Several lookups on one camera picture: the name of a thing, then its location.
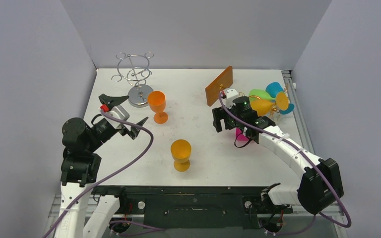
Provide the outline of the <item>pink wine glass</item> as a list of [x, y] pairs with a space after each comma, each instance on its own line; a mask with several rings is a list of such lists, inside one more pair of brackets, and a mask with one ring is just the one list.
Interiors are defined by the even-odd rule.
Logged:
[[245, 137], [245, 135], [243, 134], [243, 132], [239, 128], [236, 128], [235, 136], [236, 136], [236, 140], [237, 141], [244, 141], [244, 142], [246, 142], [246, 141], [249, 140], [247, 137]]

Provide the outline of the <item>green wine glass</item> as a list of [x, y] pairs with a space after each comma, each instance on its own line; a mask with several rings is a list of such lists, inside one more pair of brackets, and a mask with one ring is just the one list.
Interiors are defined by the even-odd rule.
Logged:
[[249, 92], [250, 99], [263, 99], [267, 101], [274, 101], [275, 98], [271, 97], [265, 90], [262, 89], [253, 89]]

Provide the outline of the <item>gold wire glass rack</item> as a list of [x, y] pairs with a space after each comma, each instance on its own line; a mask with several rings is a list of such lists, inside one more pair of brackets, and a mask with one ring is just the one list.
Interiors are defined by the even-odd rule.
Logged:
[[[232, 85], [233, 85], [233, 67], [229, 66], [205, 88], [207, 105], [212, 106], [218, 100], [218, 96], [220, 93], [222, 93], [222, 99], [225, 100], [224, 90], [228, 88], [232, 88], [231, 87]], [[239, 98], [245, 96], [245, 94], [242, 92], [239, 92], [239, 95], [240, 95]]]

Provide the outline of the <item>blue wine glass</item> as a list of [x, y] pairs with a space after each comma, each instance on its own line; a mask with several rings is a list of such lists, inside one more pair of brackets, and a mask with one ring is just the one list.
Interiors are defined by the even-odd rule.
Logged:
[[282, 115], [287, 115], [291, 113], [295, 106], [290, 103], [287, 96], [287, 88], [282, 87], [278, 82], [272, 82], [267, 85], [266, 92], [270, 97], [273, 98], [274, 109]]

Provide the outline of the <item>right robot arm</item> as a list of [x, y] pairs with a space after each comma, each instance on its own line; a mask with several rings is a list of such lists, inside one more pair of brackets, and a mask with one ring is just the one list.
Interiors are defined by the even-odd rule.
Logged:
[[299, 186], [275, 183], [261, 192], [260, 205], [267, 212], [285, 206], [302, 206], [315, 215], [344, 195], [339, 165], [332, 158], [322, 159], [284, 133], [267, 116], [258, 116], [246, 96], [237, 97], [231, 107], [212, 109], [217, 132], [238, 128], [243, 135], [278, 156], [300, 179]]

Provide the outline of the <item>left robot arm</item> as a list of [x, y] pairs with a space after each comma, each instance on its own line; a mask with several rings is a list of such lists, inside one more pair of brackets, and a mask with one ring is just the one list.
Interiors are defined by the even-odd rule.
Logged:
[[62, 127], [64, 146], [61, 165], [61, 205], [59, 217], [45, 233], [56, 238], [80, 238], [86, 217], [89, 196], [99, 185], [97, 174], [102, 158], [96, 154], [105, 142], [116, 133], [136, 139], [148, 118], [138, 123], [128, 121], [129, 113], [122, 107], [128, 96], [101, 94], [99, 122], [88, 125], [81, 118], [71, 118]]

